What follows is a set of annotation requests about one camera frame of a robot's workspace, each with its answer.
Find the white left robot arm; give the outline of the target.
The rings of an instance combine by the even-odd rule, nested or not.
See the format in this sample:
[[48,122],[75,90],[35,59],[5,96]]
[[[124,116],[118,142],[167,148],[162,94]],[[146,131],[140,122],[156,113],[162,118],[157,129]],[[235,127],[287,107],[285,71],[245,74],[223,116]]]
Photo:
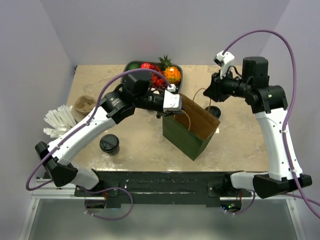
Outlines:
[[74,164],[74,157],[100,134],[132,116],[136,109],[155,111],[158,117],[181,113],[182,97],[176,92],[176,86],[168,83],[163,93],[154,93],[150,90],[151,74],[164,77],[145,68],[115,76],[103,87],[96,106],[84,119],[61,137],[35,145],[40,165],[56,187],[74,184],[92,196],[99,196],[104,184],[97,173]]

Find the brown and green paper bag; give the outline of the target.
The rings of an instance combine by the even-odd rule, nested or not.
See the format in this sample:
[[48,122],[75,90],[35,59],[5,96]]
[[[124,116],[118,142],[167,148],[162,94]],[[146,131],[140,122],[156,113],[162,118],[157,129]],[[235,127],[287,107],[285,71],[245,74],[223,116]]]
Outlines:
[[181,98],[182,113],[162,118],[162,134],[194,161],[209,144],[220,121],[194,99],[184,94]]

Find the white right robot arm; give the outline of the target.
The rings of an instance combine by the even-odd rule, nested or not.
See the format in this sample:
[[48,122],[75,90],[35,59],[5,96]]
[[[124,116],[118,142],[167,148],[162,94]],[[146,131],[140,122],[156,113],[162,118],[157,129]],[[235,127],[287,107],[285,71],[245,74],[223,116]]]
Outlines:
[[245,57],[242,73],[233,77],[235,57],[229,52],[218,53],[214,62],[219,72],[212,74],[204,96],[215,102],[229,97],[243,98],[251,107],[262,131],[268,156],[268,172],[236,171],[226,175],[223,192],[230,197],[241,189],[255,192],[261,199],[293,192],[312,185],[312,177],[300,167],[285,117],[288,102],[284,89],[269,84],[269,62],[261,56]]

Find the black plastic cup lid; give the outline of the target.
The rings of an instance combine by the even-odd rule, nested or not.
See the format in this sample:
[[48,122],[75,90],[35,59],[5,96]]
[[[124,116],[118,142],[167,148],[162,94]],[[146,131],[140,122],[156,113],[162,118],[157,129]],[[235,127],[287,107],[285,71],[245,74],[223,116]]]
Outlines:
[[120,140],[114,134],[106,134],[99,141],[100,148],[114,148],[117,146],[120,146]]

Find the black paper coffee cup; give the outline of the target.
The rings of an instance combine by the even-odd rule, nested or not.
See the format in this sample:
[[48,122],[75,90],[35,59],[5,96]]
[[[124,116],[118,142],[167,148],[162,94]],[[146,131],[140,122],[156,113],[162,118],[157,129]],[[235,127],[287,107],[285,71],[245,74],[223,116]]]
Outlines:
[[100,148],[104,153],[110,155],[110,156],[115,156],[119,153],[120,151],[120,147],[116,146],[116,147],[112,147],[112,148],[106,148],[106,147],[101,147]]

